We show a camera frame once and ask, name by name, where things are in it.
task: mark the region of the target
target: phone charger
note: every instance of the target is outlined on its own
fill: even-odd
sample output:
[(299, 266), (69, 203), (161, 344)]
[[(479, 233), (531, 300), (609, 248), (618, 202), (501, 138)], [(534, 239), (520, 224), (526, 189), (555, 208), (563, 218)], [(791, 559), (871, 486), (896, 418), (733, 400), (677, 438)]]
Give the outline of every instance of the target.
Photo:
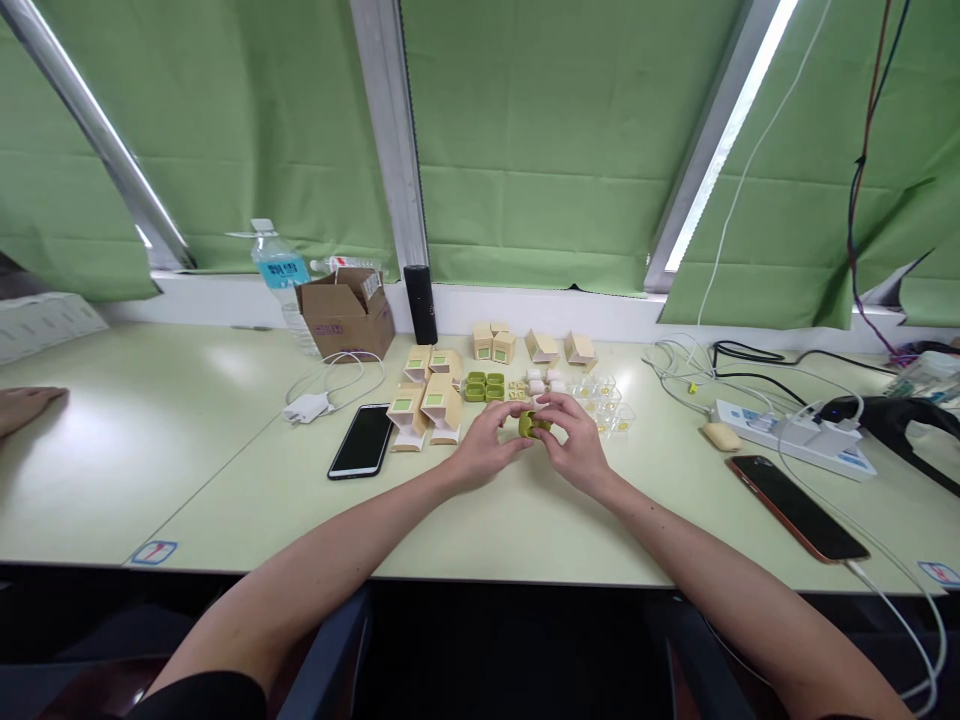
[(301, 395), (283, 409), (283, 419), (289, 423), (305, 425), (330, 410), (326, 393)]

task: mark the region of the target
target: smartphone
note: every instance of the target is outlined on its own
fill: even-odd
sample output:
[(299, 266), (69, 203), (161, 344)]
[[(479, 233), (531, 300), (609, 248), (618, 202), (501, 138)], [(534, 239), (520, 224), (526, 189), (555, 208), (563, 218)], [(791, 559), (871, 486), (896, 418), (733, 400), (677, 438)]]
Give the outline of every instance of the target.
[(820, 562), (866, 560), (869, 551), (783, 471), (761, 455), (738, 455), (727, 464), (777, 519)]
[(387, 417), (389, 407), (390, 403), (360, 406), (327, 471), (328, 478), (348, 480), (373, 477), (380, 472), (393, 430), (393, 423)]

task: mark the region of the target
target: white power strip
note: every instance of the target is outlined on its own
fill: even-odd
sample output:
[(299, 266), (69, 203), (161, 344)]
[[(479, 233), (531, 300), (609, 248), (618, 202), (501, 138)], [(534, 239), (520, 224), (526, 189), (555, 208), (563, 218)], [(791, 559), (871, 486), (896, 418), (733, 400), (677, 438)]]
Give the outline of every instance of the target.
[[(722, 422), (729, 425), (733, 428), (733, 431), (744, 440), (751, 440), (758, 445), (763, 445), (773, 450), (777, 449), (777, 441), (779, 438), (776, 435), (776, 430), (777, 424), (780, 421), (775, 420), (769, 430), (759, 430), (751, 427), (747, 423), (760, 417), (760, 413), (740, 407), (739, 405), (734, 405), (733, 403), (724, 402), (723, 400), (716, 401), (713, 410), (711, 410), (711, 415), (714, 422)], [(824, 470), (830, 470), (831, 472), (843, 475), (852, 480), (857, 480), (858, 482), (870, 480), (877, 476), (876, 469), (860, 451), (860, 448), (856, 446), (839, 452), (836, 455), (824, 455), (806, 445), (795, 445), (794, 443), (784, 440), (780, 443), (780, 449), (784, 455), (795, 457), (798, 460), (803, 460), (811, 465), (822, 467)]]

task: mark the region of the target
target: desk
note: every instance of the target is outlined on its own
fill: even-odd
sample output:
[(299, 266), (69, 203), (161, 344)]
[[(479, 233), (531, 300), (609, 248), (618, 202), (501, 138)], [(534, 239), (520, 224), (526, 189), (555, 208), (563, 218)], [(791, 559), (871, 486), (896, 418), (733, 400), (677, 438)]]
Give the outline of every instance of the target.
[[(364, 402), (389, 401), (391, 388), (401, 379), (400, 367), (411, 343), (409, 336), (397, 337), (384, 363), (388, 381)], [(470, 355), (468, 339), (464, 337), (444, 337), (439, 345), (453, 347), (464, 357)], [(597, 343), (597, 350), (598, 371), (617, 377), (624, 399), (639, 416), (628, 434), (605, 441), (615, 470), (793, 588), (864, 591), (846, 570), (823, 565), (808, 555), (734, 478), (722, 462), (724, 456), (699, 434), (704, 417), (670, 398), (653, 371), (641, 363), (647, 348)], [(472, 360), (466, 365), (467, 371), (505, 370), (509, 381), (519, 379), (529, 361), (526, 351), (518, 348), (517, 359), (507, 368)], [(576, 372), (563, 361), (558, 367), (564, 372)], [(878, 393), (887, 382), (884, 375), (830, 358), (812, 357), (804, 362), (804, 367), (864, 394)], [(349, 370), (345, 366), (342, 372)], [(799, 373), (778, 368), (771, 369), (770, 374), (811, 401), (842, 394)], [(372, 384), (378, 376), (376, 367), (368, 366), (368, 375), (361, 382)], [(753, 386), (765, 392), (771, 389), (762, 381), (754, 381)], [(717, 385), (708, 385), (697, 398), (709, 404), (714, 393), (748, 407), (759, 403)], [(277, 405), (280, 396), (282, 391), (274, 400)], [(465, 423), (482, 409), (470, 403), (465, 407)], [(326, 471), (353, 413), (353, 408), (346, 409), (296, 428), (281, 419), (270, 422), (154, 535), (157, 541), (178, 543), (162, 567), (249, 571), (315, 525), (405, 482), (452, 452), (451, 448), (425, 445), (421, 453), (392, 453), (377, 477), (330, 482)], [(508, 421), (503, 433), (512, 436), (515, 424)], [(960, 498), (926, 479), (872, 439), (864, 447), (880, 473), (867, 483), (857, 483), (800, 461), (791, 466), (883, 539), (907, 564), (932, 560), (960, 568)], [(744, 452), (772, 455), (751, 443), (746, 443)], [(916, 588), (879, 553), (864, 566), (883, 589), (916, 593)], [(523, 453), (491, 485), (439, 508), (399, 545), (375, 575), (637, 587), (671, 585), (608, 513), (555, 475), (539, 446)], [(919, 570), (917, 576), (932, 592), (941, 592)]]
[(122, 564), (314, 362), (286, 333), (123, 325), (0, 368), (70, 388), (0, 452), (0, 560)]

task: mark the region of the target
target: hand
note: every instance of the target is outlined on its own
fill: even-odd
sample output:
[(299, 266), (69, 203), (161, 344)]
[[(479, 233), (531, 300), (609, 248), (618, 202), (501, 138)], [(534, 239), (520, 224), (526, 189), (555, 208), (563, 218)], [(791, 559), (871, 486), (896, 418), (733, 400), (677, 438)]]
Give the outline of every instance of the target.
[(9, 388), (0, 390), (0, 438), (10, 435), (43, 412), (66, 388)]
[(530, 438), (515, 437), (501, 444), (497, 437), (497, 430), (508, 416), (520, 417), (521, 412), (529, 409), (529, 405), (521, 402), (494, 400), (487, 404), (460, 441), (460, 447), (444, 463), (452, 470), (460, 490), (485, 485), (507, 466), (514, 455), (533, 447)]
[(553, 469), (571, 485), (596, 497), (616, 475), (607, 464), (600, 446), (597, 424), (580, 407), (580, 403), (563, 393), (546, 393), (537, 402), (547, 405), (534, 417), (559, 425), (567, 431), (567, 441), (560, 441), (550, 432), (535, 428), (534, 435), (547, 448)]

